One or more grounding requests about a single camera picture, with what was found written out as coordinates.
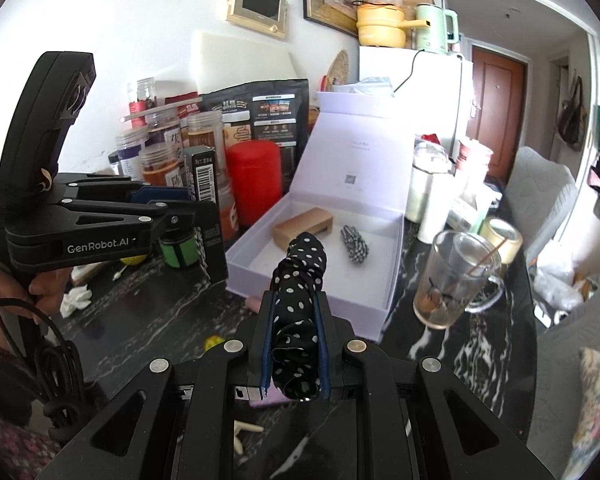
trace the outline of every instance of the yellow electric pot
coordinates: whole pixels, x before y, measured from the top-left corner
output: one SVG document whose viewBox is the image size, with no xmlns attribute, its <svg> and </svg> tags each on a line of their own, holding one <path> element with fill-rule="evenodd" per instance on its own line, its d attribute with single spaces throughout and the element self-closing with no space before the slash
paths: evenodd
<svg viewBox="0 0 600 480">
<path fill-rule="evenodd" d="M 364 4 L 358 7 L 356 26 L 360 45 L 404 48 L 407 43 L 405 30 L 430 27 L 431 24 L 428 20 L 405 20 L 400 7 Z"/>
</svg>

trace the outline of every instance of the metal screw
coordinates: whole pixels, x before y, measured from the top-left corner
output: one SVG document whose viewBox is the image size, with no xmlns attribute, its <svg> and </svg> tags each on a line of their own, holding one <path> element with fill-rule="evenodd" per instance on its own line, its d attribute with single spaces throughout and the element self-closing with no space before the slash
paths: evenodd
<svg viewBox="0 0 600 480">
<path fill-rule="evenodd" d="M 229 341 L 224 343 L 224 349 L 231 353 L 239 352 L 243 347 L 242 341 L 238 341 L 237 339 L 229 339 Z"/>
<path fill-rule="evenodd" d="M 442 368 L 440 361 L 438 361 L 435 357 L 427 357 L 422 361 L 422 367 L 427 372 L 437 372 Z"/>
<path fill-rule="evenodd" d="M 169 362 L 167 359 L 163 359 L 161 357 L 154 359 L 149 365 L 149 370 L 151 370 L 154 374 L 161 374 L 167 368 L 169 368 Z"/>
<path fill-rule="evenodd" d="M 360 339 L 352 339 L 347 343 L 347 348 L 350 352 L 359 354 L 360 352 L 364 352 L 366 350 L 366 343 L 364 341 L 360 341 Z"/>
</svg>

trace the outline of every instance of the roll of tape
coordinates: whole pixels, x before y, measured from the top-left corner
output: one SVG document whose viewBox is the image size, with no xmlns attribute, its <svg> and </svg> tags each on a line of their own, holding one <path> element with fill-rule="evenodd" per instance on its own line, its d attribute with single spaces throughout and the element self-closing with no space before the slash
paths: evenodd
<svg viewBox="0 0 600 480">
<path fill-rule="evenodd" d="M 495 216 L 487 216 L 484 219 L 480 228 L 480 236 L 490 241 L 494 247 L 497 247 L 507 238 L 507 241 L 498 249 L 503 265 L 510 264 L 513 261 L 522 245 L 520 232 L 513 225 Z"/>
</svg>

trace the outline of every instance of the brown wooden door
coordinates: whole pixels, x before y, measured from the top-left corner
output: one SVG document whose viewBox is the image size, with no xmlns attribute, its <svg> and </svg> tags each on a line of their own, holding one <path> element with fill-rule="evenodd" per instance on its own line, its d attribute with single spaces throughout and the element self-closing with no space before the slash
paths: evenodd
<svg viewBox="0 0 600 480">
<path fill-rule="evenodd" d="M 493 150 L 489 174 L 506 182 L 518 150 L 526 66 L 476 47 L 472 57 L 477 109 L 469 119 L 467 135 Z"/>
</svg>

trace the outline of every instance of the white gift box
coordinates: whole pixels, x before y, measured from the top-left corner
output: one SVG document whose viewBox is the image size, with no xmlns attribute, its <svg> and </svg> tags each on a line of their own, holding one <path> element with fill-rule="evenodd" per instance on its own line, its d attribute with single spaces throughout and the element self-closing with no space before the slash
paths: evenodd
<svg viewBox="0 0 600 480">
<path fill-rule="evenodd" d="M 323 290 L 331 313 L 357 336 L 378 340 L 389 315 L 400 259 L 413 133 L 391 97 L 322 92 L 320 115 L 289 193 L 227 252 L 227 289 L 260 296 L 286 253 L 271 229 L 313 207 L 333 214 L 333 231 L 317 237 L 327 254 Z M 340 236 L 356 227 L 369 246 L 361 264 L 349 260 Z"/>
</svg>

